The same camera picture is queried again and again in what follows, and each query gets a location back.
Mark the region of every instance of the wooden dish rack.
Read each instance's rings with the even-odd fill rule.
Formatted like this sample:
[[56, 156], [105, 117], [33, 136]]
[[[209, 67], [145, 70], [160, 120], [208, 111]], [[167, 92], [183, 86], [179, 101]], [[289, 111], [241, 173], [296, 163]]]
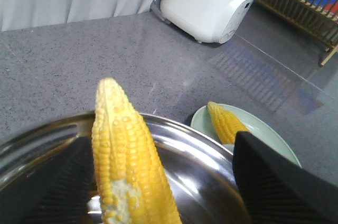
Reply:
[[323, 66], [338, 51], [338, 0], [256, 0], [326, 45]]

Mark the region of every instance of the yellow corn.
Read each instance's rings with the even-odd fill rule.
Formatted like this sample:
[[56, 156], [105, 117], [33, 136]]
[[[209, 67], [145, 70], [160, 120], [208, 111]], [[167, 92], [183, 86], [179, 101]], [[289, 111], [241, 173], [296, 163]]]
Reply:
[[234, 144], [238, 131], [249, 131], [234, 113], [215, 102], [208, 102], [208, 111], [222, 144]]
[[121, 86], [100, 81], [92, 148], [105, 224], [179, 224], [151, 133]]

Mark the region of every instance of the speckled countertop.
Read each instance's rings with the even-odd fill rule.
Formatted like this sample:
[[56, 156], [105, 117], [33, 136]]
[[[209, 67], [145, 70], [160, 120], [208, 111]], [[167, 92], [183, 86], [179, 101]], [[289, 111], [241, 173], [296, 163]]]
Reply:
[[[209, 100], [245, 109], [279, 133], [305, 169], [338, 184], [335, 94], [310, 80], [321, 74], [316, 65], [295, 73], [261, 39], [254, 45], [255, 24], [242, 24], [224, 45], [198, 44], [152, 13], [0, 33], [2, 137], [93, 110], [98, 80], [112, 76], [139, 111], [178, 122], [188, 124]], [[290, 49], [304, 44], [296, 42]]]

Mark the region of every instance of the light green plate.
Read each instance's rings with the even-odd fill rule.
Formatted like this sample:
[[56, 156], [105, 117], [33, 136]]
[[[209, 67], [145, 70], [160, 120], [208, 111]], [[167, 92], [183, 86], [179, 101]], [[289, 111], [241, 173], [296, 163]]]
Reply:
[[[299, 160], [289, 145], [270, 126], [245, 110], [227, 104], [220, 105], [233, 112], [257, 138], [301, 167]], [[191, 120], [191, 127], [220, 142], [206, 106], [196, 111]]]

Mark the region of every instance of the white appliance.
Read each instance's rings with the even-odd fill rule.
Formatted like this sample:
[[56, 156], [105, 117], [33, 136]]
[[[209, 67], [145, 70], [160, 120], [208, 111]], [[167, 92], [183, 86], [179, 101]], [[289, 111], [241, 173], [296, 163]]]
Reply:
[[205, 43], [225, 43], [235, 33], [253, 0], [161, 0], [165, 18]]

